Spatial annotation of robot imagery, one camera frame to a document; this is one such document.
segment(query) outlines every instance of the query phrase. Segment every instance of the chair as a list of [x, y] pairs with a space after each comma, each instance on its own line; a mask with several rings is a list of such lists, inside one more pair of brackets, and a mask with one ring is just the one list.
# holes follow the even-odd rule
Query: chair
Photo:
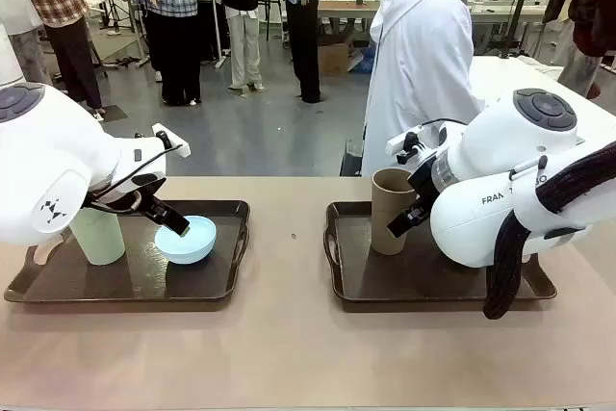
[[263, 5], [266, 8], [266, 22], [268, 23], [268, 31], [266, 33], [266, 40], [270, 40], [270, 9], [271, 4], [278, 5], [278, 11], [280, 12], [280, 18], [282, 19], [282, 2], [281, 0], [259, 0], [259, 5]]

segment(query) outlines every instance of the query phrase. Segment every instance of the brown tray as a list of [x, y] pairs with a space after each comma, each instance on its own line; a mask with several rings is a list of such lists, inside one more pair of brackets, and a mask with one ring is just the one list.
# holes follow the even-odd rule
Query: brown tray
[[[334, 293], [345, 310], [481, 309], [486, 297], [485, 269], [469, 269], [443, 254], [428, 221], [408, 233], [399, 255], [373, 251], [371, 211], [370, 202], [335, 202], [327, 207], [325, 254]], [[523, 281], [513, 309], [527, 309], [529, 302], [555, 296], [556, 288], [533, 255], [523, 265]], [[446, 304], [437, 308], [420, 302]]]
[[4, 298], [33, 304], [203, 302], [203, 308], [199, 305], [197, 310], [218, 309], [235, 289], [238, 268], [248, 245], [248, 204], [167, 203], [183, 216], [204, 216], [216, 224], [216, 243], [205, 260], [186, 266], [169, 263], [154, 245], [160, 225], [143, 216], [120, 217], [126, 252], [117, 262], [103, 267], [91, 265], [68, 232], [64, 242], [48, 254], [44, 265], [35, 262], [37, 249], [28, 249], [24, 267], [4, 292]]

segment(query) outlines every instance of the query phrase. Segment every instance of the beige pants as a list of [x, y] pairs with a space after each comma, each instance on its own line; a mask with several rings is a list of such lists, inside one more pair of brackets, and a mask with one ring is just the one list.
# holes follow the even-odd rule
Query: beige pants
[[227, 21], [231, 34], [231, 88], [239, 89], [246, 84], [261, 83], [259, 19], [238, 14]]

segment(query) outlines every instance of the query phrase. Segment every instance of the person wearing plaid shirt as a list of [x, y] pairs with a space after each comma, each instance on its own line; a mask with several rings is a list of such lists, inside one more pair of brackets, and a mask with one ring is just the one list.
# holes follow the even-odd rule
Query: person wearing plaid shirt
[[70, 96], [86, 101], [97, 120], [102, 120], [102, 108], [94, 65], [90, 55], [84, 0], [32, 0], [45, 26], [47, 37], [58, 59], [58, 67]]
[[148, 35], [160, 53], [163, 100], [168, 105], [201, 102], [196, 0], [142, 0]]

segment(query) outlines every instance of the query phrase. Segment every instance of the light blue bowl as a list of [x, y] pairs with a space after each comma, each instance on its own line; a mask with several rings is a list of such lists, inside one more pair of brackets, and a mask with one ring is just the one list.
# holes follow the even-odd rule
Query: light blue bowl
[[205, 217], [187, 216], [191, 224], [185, 236], [179, 236], [162, 226], [154, 237], [154, 244], [174, 264], [189, 265], [205, 258], [214, 247], [216, 226]]

